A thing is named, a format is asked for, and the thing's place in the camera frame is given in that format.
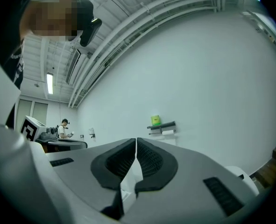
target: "green container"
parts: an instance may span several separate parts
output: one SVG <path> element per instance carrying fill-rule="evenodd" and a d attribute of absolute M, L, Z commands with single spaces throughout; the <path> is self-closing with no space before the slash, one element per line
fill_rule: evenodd
<path fill-rule="evenodd" d="M 151 123 L 152 125 L 160 125 L 161 124 L 160 116 L 158 115 L 151 116 Z"/>

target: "neck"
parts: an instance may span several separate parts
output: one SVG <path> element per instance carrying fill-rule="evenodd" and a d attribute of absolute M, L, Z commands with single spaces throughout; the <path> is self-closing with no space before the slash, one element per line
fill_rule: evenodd
<path fill-rule="evenodd" d="M 27 5 L 20 22 L 20 37 L 21 41 L 25 38 L 27 34 L 31 31 L 30 20 L 35 15 L 35 8 L 37 6 L 36 1 L 30 1 Z"/>

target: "wooden floor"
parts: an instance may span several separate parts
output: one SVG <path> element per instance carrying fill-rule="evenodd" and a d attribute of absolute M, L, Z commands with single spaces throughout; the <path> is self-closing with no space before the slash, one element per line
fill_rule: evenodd
<path fill-rule="evenodd" d="M 265 187 L 273 186 L 276 182 L 276 148 L 273 150 L 272 159 L 254 173 L 254 177 Z"/>

